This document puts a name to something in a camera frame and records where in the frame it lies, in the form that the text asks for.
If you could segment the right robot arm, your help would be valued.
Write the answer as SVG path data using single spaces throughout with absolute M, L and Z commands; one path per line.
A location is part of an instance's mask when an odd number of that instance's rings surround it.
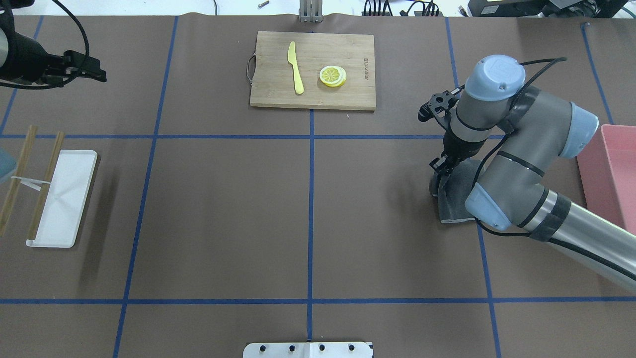
M 563 61 L 542 59 L 527 79 L 525 63 L 489 55 L 465 84 L 432 95 L 418 112 L 420 122 L 434 119 L 444 130 L 429 190 L 442 223 L 474 221 L 496 236 L 547 243 L 634 291 L 634 234 L 542 184 L 553 161 L 579 155 L 599 124 L 593 113 L 534 86 Z

